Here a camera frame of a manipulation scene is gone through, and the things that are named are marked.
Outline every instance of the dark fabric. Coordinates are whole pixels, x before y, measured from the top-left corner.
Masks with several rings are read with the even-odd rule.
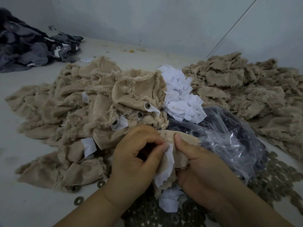
[[[75,62],[72,55],[80,50],[82,40],[62,32],[48,37],[0,8],[0,73],[23,71],[53,60]]]

